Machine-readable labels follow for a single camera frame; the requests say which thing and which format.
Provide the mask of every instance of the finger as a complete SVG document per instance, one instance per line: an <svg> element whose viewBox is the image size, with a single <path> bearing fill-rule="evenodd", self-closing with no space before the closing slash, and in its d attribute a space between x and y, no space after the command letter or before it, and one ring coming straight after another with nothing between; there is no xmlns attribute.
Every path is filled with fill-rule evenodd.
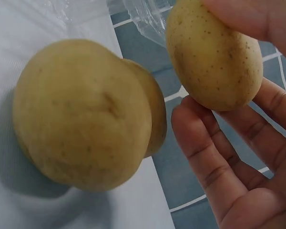
<svg viewBox="0 0 286 229"><path fill-rule="evenodd" d="M268 181L268 178L263 174L240 160L233 146L221 131L211 110L201 106L190 96L184 98L181 104L188 107L201 119L218 152L228 162L235 175L248 190L260 187Z"/></svg>
<svg viewBox="0 0 286 229"><path fill-rule="evenodd" d="M264 78L254 102L286 130L286 91Z"/></svg>
<svg viewBox="0 0 286 229"><path fill-rule="evenodd" d="M203 122L189 108L180 105L172 114L172 126L179 146L189 160L209 199L218 223L247 189L217 151Z"/></svg>
<svg viewBox="0 0 286 229"><path fill-rule="evenodd" d="M203 0L231 28L272 42L286 56L286 0Z"/></svg>
<svg viewBox="0 0 286 229"><path fill-rule="evenodd" d="M248 105L219 113L272 170L286 158L286 138Z"/></svg>

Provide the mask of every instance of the tiled floor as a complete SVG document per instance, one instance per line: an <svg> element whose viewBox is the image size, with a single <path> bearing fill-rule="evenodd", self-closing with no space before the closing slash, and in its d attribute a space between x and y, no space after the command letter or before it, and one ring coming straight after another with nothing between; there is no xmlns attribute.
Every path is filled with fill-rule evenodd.
<svg viewBox="0 0 286 229"><path fill-rule="evenodd" d="M129 19L129 16L126 12L112 16L113 24L117 24L115 31L123 56L124 58L137 61L152 72L165 96L168 120L167 138L160 152L153 156L153 161L168 206L171 209L175 227L176 229L215 229L217 225L211 208L195 175L192 173L177 145L170 123L172 109L180 103L181 97L184 95L183 88L181 88L172 68L166 49L143 37L132 22L121 23L127 19ZM260 42L260 46L264 57L264 76L286 89L286 82L283 81L283 79L286 81L286 58L279 56L275 47L270 43ZM282 75L279 59L281 59L283 66ZM286 136L286 131L267 117L259 107L254 103L250 105ZM216 118L241 159L254 168L259 169L267 177L272 177L273 174L265 168L264 163L236 132L223 119L217 115Z"/></svg>

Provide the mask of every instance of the hand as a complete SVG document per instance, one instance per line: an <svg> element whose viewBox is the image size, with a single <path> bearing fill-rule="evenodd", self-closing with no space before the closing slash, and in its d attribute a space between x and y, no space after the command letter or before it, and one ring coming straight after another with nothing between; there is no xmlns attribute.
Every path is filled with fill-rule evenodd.
<svg viewBox="0 0 286 229"><path fill-rule="evenodd" d="M286 0L204 0L230 27L272 42L286 56ZM254 102L286 129L286 92L264 79ZM172 114L176 139L222 229L286 228L286 138L249 106L221 112L274 172L242 162L213 113L186 97Z"/></svg>

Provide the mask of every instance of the clear plastic bag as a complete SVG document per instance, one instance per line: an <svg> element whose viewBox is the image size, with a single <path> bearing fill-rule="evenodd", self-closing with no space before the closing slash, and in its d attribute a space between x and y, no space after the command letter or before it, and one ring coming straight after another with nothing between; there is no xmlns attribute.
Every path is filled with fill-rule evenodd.
<svg viewBox="0 0 286 229"><path fill-rule="evenodd" d="M108 11L111 15L128 11L143 36L165 47L166 16L172 8L168 0L49 0L49 3L66 24L72 25Z"/></svg>

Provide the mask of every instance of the potato skin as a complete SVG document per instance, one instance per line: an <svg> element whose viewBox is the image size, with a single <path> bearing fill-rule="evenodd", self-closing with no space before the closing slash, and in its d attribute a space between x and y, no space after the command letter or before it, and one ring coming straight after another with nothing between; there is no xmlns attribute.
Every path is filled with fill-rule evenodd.
<svg viewBox="0 0 286 229"><path fill-rule="evenodd" d="M152 118L143 88L120 58L92 41L64 40L38 52L23 70L13 123L44 175L104 191L138 169Z"/></svg>
<svg viewBox="0 0 286 229"><path fill-rule="evenodd" d="M200 0L177 1L166 44L182 85L201 105L229 111L257 94L263 78L258 41L225 26Z"/></svg>
<svg viewBox="0 0 286 229"><path fill-rule="evenodd" d="M138 77L148 98L152 112L152 133L145 158L157 153L164 143L167 131L166 109L162 91L153 76L138 63L124 59Z"/></svg>

